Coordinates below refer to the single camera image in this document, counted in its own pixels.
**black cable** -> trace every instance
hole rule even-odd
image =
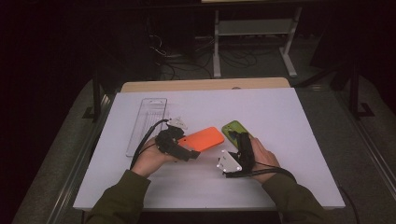
[[[142,150],[140,150],[139,155],[142,154],[142,152],[144,152],[146,149],[148,149],[149,147],[155,146],[154,144],[149,145],[148,147],[143,148]]]
[[[136,148],[136,151],[134,152],[134,157],[132,158],[132,162],[131,162],[131,166],[129,167],[129,169],[132,169],[132,167],[134,167],[134,164],[137,161],[137,158],[140,155],[140,149],[143,147],[143,145],[145,145],[145,143],[148,141],[149,137],[151,136],[152,132],[154,132],[155,127],[157,127],[159,124],[163,123],[163,122],[167,122],[169,119],[162,119],[160,121],[157,121],[154,125],[152,125],[149,129],[148,132],[146,133],[146,135],[143,137],[142,141],[140,142],[139,146]]]
[[[168,66],[169,68],[172,69],[172,73],[171,73],[171,74],[169,74],[169,73],[164,73],[164,74],[172,75],[172,77],[171,77],[171,80],[172,80],[172,79],[176,76],[175,68],[174,68],[172,65],[170,65],[169,63],[162,63],[162,65],[166,65],[166,66]]]
[[[261,163],[261,162],[258,162],[258,161],[256,161],[256,163],[260,164],[260,165],[264,165],[264,166],[269,166],[269,167],[278,167],[278,166],[273,166],[273,165],[268,165],[268,164],[265,164],[265,163]]]
[[[201,54],[199,57],[202,57],[202,56],[204,56],[204,55],[206,55],[206,54],[207,54],[207,52]],[[207,65],[209,64],[209,62],[210,62],[210,59],[211,59],[211,57],[208,57],[208,59],[206,60],[206,62],[205,62],[204,65],[200,65],[200,64],[197,64],[197,63],[190,63],[190,62],[183,62],[183,63],[179,63],[179,62],[174,62],[174,63],[166,62],[166,63],[164,63],[164,64],[167,65],[167,66],[169,66],[169,67],[171,67],[171,68],[174,68],[174,69],[176,68],[176,69],[179,69],[179,70],[182,70],[182,71],[197,71],[197,70],[201,70],[201,69],[202,69],[202,70],[206,71],[206,72],[209,74],[209,78],[212,78],[212,74],[210,73],[209,70],[206,69],[206,66],[207,66]],[[189,65],[189,66],[196,66],[196,68],[187,69],[187,68],[183,68],[183,67],[175,66],[175,65]]]
[[[175,77],[177,77],[177,80],[181,80],[179,75],[176,75],[175,73],[165,73],[161,72],[161,76],[163,77],[163,80],[174,80]]]
[[[230,60],[230,61],[232,61],[232,62],[234,62],[234,63],[240,63],[240,62],[238,62],[237,60],[244,60],[245,61],[245,63],[240,63],[240,64],[245,64],[246,65],[246,67],[250,67],[250,66],[252,66],[252,65],[255,65],[255,64],[257,64],[257,57],[254,55],[254,54],[252,54],[252,51],[251,52],[244,52],[244,51],[242,51],[242,50],[239,50],[240,52],[242,52],[242,55],[241,54],[238,54],[238,53],[236,53],[236,52],[232,52],[231,50],[226,50],[226,52],[228,52],[232,57],[234,57],[236,60],[233,60],[233,59],[230,59],[229,57],[227,57],[226,59],[228,59],[228,60]]]
[[[342,186],[338,186],[338,188],[344,193],[346,198],[349,200],[349,203],[352,206],[353,213],[355,214],[356,223],[360,224],[361,220],[359,219],[358,209],[356,208],[355,204],[352,202],[352,199],[349,197],[347,191]]]
[[[291,179],[293,179],[295,182],[297,182],[296,178],[294,177],[294,175],[289,172],[288,170],[285,170],[283,168],[280,167],[273,167],[270,169],[263,169],[263,170],[257,170],[257,171],[251,171],[249,173],[245,173],[245,172],[234,172],[234,173],[226,173],[226,177],[227,178],[238,178],[238,177],[248,177],[248,176],[254,176],[254,175],[264,175],[264,174],[271,174],[271,173],[280,173],[283,175],[286,175],[288,177],[290,177]]]
[[[220,56],[220,58],[221,58],[225,63],[227,63],[227,64],[230,65],[231,67],[234,67],[234,68],[248,68],[248,67],[250,67],[250,65],[249,65],[248,62],[247,62],[247,63],[240,63],[240,62],[238,62],[238,61],[236,61],[236,60],[231,59],[230,57],[226,56],[226,55],[223,54],[223,53],[220,53],[220,52],[219,52],[219,56]],[[233,64],[230,63],[230,62],[236,63],[236,64],[240,64],[241,66],[233,65]]]

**white table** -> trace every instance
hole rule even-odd
[[[170,117],[181,116],[195,133],[209,126],[219,130],[239,120],[273,151],[281,166],[309,188],[326,209],[344,201],[323,159],[297,94],[292,88],[142,91],[117,94],[84,177],[74,207],[90,210],[105,189],[129,168],[125,156],[143,98],[167,98]],[[196,161],[165,164],[152,180],[145,209],[161,211],[275,210],[261,186],[251,178],[228,179],[216,167],[223,149],[236,151],[225,140],[203,152]]]

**hand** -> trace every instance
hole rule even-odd
[[[177,158],[162,153],[155,145],[154,138],[148,140],[147,143],[143,145],[142,150],[131,171],[143,177],[149,177],[166,162],[178,161]]]
[[[262,143],[258,138],[252,137],[250,138],[250,142],[253,148],[254,159],[256,160],[256,162],[267,164],[270,166],[280,167],[279,162],[276,159],[276,156],[272,152],[265,149],[265,147],[262,145]],[[253,171],[271,168],[270,166],[266,166],[262,164],[256,163],[256,165],[253,167]],[[263,184],[273,175],[275,174],[271,173],[271,174],[263,174],[263,175],[254,175],[252,178],[256,179],[261,184]]]

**cable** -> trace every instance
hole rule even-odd
[[[353,213],[355,215],[356,223],[360,224],[361,220],[359,219],[358,209],[356,208],[355,204],[352,202],[352,199],[349,197],[349,195],[347,194],[347,191],[341,185],[338,186],[338,188],[344,193],[344,195],[346,196],[346,198],[349,201],[350,205],[352,206],[352,210],[353,210]]]
[[[234,47],[233,45],[236,45],[237,47],[244,48],[247,45],[241,43],[242,39],[245,39],[245,38],[239,38],[239,40],[236,43],[222,43],[220,45],[223,47],[230,47],[230,48]],[[261,42],[258,43],[258,46],[263,46],[263,44]],[[252,46],[250,39],[249,39],[248,46]],[[224,49],[224,50],[222,50],[222,53],[219,53],[219,56],[225,63],[227,63],[231,67],[248,68],[252,65],[257,64],[258,59],[256,56],[272,53],[276,49],[277,48],[271,48],[265,52],[260,52],[260,53],[255,52],[257,50],[257,48],[251,49],[251,50],[238,50],[238,53],[236,53],[235,50],[234,50],[234,52],[232,52],[229,49]]]
[[[261,162],[258,162],[258,161],[256,161],[256,163],[260,164],[260,165],[264,165],[264,166],[269,166],[269,167],[278,167],[278,166],[273,166],[273,165],[268,165],[268,164],[265,164],[265,163],[261,163]]]
[[[161,49],[161,47],[163,46],[163,41],[161,40],[161,38],[157,35],[150,35],[149,37],[156,37],[159,40],[159,44],[158,47],[155,46],[150,46],[151,49],[154,49],[157,53],[159,53],[161,56],[163,57],[167,57],[167,53],[165,50]]]
[[[271,167],[272,168],[270,168],[270,169],[251,171],[250,173],[245,173],[243,171],[242,172],[234,172],[234,173],[226,173],[225,176],[227,178],[237,178],[237,177],[247,177],[247,176],[254,176],[254,175],[271,174],[271,173],[280,173],[280,174],[290,177],[295,182],[297,182],[294,175],[291,172],[289,172],[288,170],[285,170],[283,168],[276,167],[276,166],[271,166]]]
[[[208,52],[204,52],[203,54],[199,55],[198,58],[203,57],[207,53]],[[211,56],[208,57],[208,59],[206,60],[204,65],[200,65],[198,63],[192,63],[190,61],[188,61],[188,62],[165,62],[163,64],[171,67],[173,70],[174,69],[179,69],[179,70],[182,70],[182,71],[197,71],[197,70],[201,70],[202,69],[202,70],[206,71],[209,74],[209,78],[212,78],[212,74],[210,73],[209,70],[206,69],[207,65],[210,62],[210,59],[211,59]],[[183,68],[183,67],[175,66],[175,65],[188,65],[188,66],[195,66],[195,67],[193,67],[193,68]]]
[[[148,147],[143,148],[142,150],[140,150],[139,155],[142,154],[146,149],[148,149],[149,147],[155,146],[154,144],[149,145]]]
[[[179,75],[172,74],[172,73],[161,72],[161,76],[163,77],[163,80],[174,80],[175,77],[177,78],[177,80],[181,80]]]
[[[134,164],[137,161],[137,158],[140,155],[140,149],[143,147],[143,145],[145,145],[145,143],[148,141],[149,137],[151,136],[152,132],[154,132],[155,127],[157,127],[159,124],[163,123],[163,122],[167,122],[169,121],[169,119],[162,119],[157,121],[154,125],[152,125],[149,129],[148,132],[146,133],[146,135],[143,137],[142,141],[140,142],[139,146],[136,148],[136,151],[134,152],[134,157],[132,158],[132,162],[131,162],[131,166],[129,167],[129,169],[131,170],[132,167],[134,167]]]
[[[175,68],[174,68],[172,65],[170,65],[169,63],[162,63],[162,65],[166,65],[166,66],[168,66],[169,68],[172,69],[172,73],[164,73],[164,74],[172,75],[172,77],[171,77],[170,80],[173,80],[173,78],[174,78],[175,76],[177,76],[177,75],[176,75]]]

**sleeve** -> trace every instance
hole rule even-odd
[[[126,170],[119,183],[105,190],[86,223],[136,223],[149,183],[145,177]]]
[[[282,223],[332,223],[311,191],[288,176],[276,174],[262,184],[262,188],[283,215]]]

